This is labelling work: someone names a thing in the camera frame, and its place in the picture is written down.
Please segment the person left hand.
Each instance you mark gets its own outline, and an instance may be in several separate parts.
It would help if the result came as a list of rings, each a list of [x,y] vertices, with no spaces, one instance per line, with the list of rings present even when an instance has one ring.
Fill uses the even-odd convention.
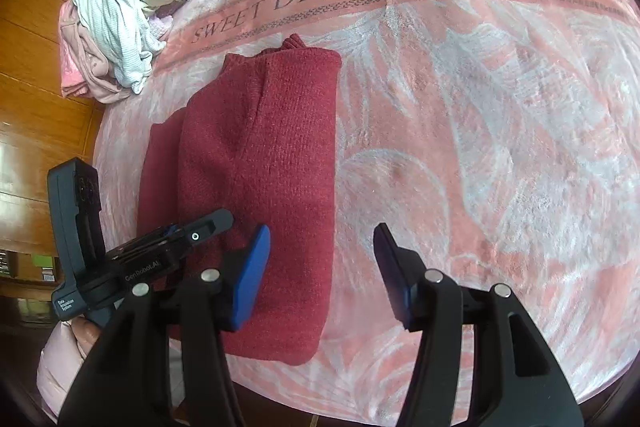
[[[85,317],[75,317],[70,322],[80,355],[85,359],[99,339],[102,329]]]

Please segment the pink jacket left forearm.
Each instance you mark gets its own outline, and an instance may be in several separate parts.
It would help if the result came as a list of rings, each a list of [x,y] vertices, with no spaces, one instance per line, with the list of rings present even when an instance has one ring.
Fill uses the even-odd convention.
[[[37,388],[43,410],[55,423],[58,421],[58,414],[66,395],[87,356],[80,336],[74,332],[75,323],[58,322],[40,351]]]

